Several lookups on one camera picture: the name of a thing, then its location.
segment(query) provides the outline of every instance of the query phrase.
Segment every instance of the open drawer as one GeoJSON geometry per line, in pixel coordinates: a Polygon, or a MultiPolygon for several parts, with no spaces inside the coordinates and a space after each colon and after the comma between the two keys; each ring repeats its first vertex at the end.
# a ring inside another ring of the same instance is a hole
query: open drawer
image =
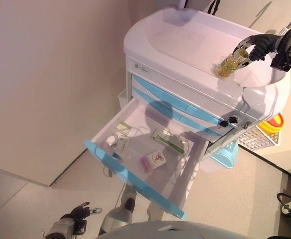
{"type": "Polygon", "coordinates": [[[151,104],[134,98],[91,141],[87,140],[85,145],[122,181],[166,212],[185,219],[182,207],[208,143],[209,141],[191,132],[190,128],[158,112],[151,104]],[[116,127],[122,122],[131,126],[131,129],[125,157],[118,160],[112,157],[114,148],[106,143],[106,139],[116,132],[116,127]],[[172,135],[181,135],[187,139],[184,155],[153,139],[153,132],[164,128],[172,135]],[[155,150],[160,150],[167,162],[147,172],[141,159],[155,150]]]}

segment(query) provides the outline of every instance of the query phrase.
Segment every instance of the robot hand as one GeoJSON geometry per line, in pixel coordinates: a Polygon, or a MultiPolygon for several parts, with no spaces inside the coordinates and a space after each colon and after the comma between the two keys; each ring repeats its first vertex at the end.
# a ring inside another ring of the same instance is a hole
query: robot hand
{"type": "Polygon", "coordinates": [[[85,202],[75,207],[70,213],[63,215],[55,222],[45,239],[72,239],[74,235],[83,235],[86,232],[86,217],[102,212],[102,208],[90,209],[85,202]]]}
{"type": "Polygon", "coordinates": [[[86,232],[87,220],[84,219],[90,216],[90,208],[86,207],[89,204],[90,202],[82,203],[60,218],[72,218],[75,221],[73,235],[83,235],[86,232]]]}
{"type": "Polygon", "coordinates": [[[282,71],[289,71],[291,68],[291,29],[283,36],[273,34],[252,35],[242,40],[234,51],[238,48],[244,50],[255,45],[249,57],[239,64],[238,68],[248,66],[253,61],[265,60],[269,52],[277,53],[271,62],[271,67],[282,71]]]}
{"type": "Polygon", "coordinates": [[[245,61],[240,63],[238,68],[243,68],[248,66],[253,61],[265,60],[265,56],[269,52],[275,51],[275,45],[279,36],[272,35],[272,34],[259,34],[259,35],[252,35],[247,37],[246,39],[242,40],[237,47],[235,48],[234,52],[239,49],[243,48],[246,50],[248,47],[255,45],[254,49],[250,52],[249,58],[245,61]]]}

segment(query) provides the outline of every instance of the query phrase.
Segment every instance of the yellow liquid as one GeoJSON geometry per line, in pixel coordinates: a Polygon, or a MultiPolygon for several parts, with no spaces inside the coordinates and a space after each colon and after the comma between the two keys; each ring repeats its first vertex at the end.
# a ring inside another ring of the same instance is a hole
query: yellow liquid
{"type": "Polygon", "coordinates": [[[238,69],[239,62],[234,60],[234,57],[228,56],[217,68],[217,74],[220,77],[227,78],[238,69]]]}

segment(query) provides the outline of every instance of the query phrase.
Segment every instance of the blue drawer trim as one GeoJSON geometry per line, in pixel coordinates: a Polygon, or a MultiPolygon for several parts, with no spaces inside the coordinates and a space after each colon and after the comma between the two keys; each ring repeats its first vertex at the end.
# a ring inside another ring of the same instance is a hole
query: blue drawer trim
{"type": "Polygon", "coordinates": [[[216,125],[219,125],[221,120],[218,118],[206,113],[205,111],[185,102],[184,100],[160,89],[159,87],[143,80],[142,78],[133,75],[134,79],[140,83],[146,90],[154,94],[156,97],[161,99],[162,101],[170,103],[173,107],[177,108],[184,113],[187,113],[193,117],[196,117],[200,120],[210,122],[216,125]]]}
{"type": "Polygon", "coordinates": [[[175,204],[171,203],[161,194],[159,194],[155,189],[149,186],[147,183],[142,181],[132,172],[130,172],[127,168],[125,168],[122,164],[118,163],[115,159],[113,159],[110,155],[105,153],[101,148],[99,148],[96,144],[92,143],[89,140],[85,141],[85,146],[88,150],[106,167],[108,167],[113,173],[116,174],[118,178],[120,178],[125,183],[131,183],[133,188],[142,194],[144,197],[153,201],[154,203],[161,206],[167,212],[173,214],[174,216],[185,220],[186,213],[183,212],[179,207],[175,204]]]}
{"type": "Polygon", "coordinates": [[[211,131],[210,129],[206,128],[205,126],[195,122],[192,119],[187,118],[186,116],[180,114],[179,112],[173,110],[171,107],[166,106],[165,104],[156,101],[155,99],[151,98],[150,96],[148,96],[147,94],[143,93],[142,91],[140,91],[139,89],[132,87],[133,90],[138,93],[144,100],[146,100],[148,103],[150,103],[150,105],[152,107],[154,107],[155,109],[157,109],[159,112],[163,113],[164,115],[166,115],[167,117],[171,118],[171,119],[175,119],[179,122],[182,122],[192,128],[197,129],[198,131],[203,131],[212,135],[219,135],[217,133],[215,133],[214,131],[211,131]]]}

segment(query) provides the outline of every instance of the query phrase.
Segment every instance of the glass jar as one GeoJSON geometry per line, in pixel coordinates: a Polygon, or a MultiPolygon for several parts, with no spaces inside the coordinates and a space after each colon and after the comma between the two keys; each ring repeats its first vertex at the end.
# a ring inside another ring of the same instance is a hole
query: glass jar
{"type": "Polygon", "coordinates": [[[246,50],[239,48],[234,53],[227,56],[222,63],[216,67],[215,73],[218,77],[227,78],[238,69],[238,65],[248,58],[246,50]]]}

